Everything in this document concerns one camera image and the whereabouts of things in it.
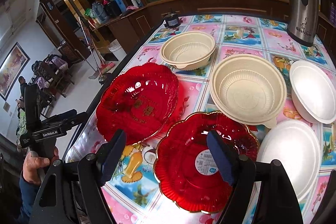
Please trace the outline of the person's left forearm blue sleeve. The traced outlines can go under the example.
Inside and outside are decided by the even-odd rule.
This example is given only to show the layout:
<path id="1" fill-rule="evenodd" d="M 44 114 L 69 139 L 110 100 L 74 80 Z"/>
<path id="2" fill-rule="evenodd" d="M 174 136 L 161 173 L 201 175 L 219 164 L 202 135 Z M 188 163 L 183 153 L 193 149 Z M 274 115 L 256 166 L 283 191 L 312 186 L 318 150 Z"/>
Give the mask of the person's left forearm blue sleeve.
<path id="1" fill-rule="evenodd" d="M 20 208 L 20 215 L 17 218 L 16 223 L 25 224 L 30 221 L 33 205 L 40 186 L 27 182 L 23 178 L 23 175 L 21 175 L 19 187 L 21 190 L 22 205 Z"/>

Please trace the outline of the person's left hand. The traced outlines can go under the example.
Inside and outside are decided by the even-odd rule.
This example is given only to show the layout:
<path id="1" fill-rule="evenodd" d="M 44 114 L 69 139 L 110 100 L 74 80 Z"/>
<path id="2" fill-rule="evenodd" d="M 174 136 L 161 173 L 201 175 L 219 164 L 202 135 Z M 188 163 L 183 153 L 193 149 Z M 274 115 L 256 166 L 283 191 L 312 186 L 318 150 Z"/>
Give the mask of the person's left hand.
<path id="1" fill-rule="evenodd" d="M 34 151 L 29 151 L 23 163 L 22 176 L 26 182 L 34 185 L 41 184 L 41 178 L 38 174 L 39 169 L 43 169 L 59 159 L 59 150 L 54 147 L 52 159 L 38 157 Z"/>

